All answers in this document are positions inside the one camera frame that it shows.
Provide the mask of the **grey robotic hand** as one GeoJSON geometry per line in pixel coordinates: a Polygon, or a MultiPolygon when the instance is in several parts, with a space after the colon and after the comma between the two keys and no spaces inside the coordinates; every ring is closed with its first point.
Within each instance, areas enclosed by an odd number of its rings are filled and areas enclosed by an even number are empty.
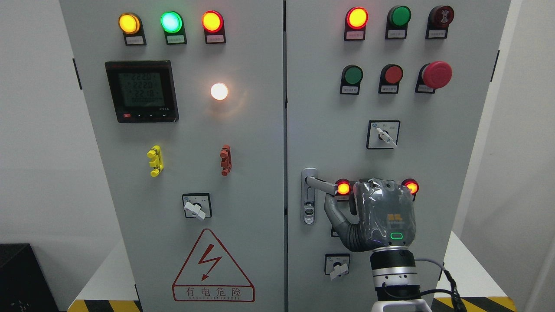
{"type": "Polygon", "coordinates": [[[351,223],[335,197],[325,196],[324,210],[343,245],[352,252],[410,246],[416,222],[410,190],[394,180],[368,179],[353,184],[359,222],[351,223]]]}

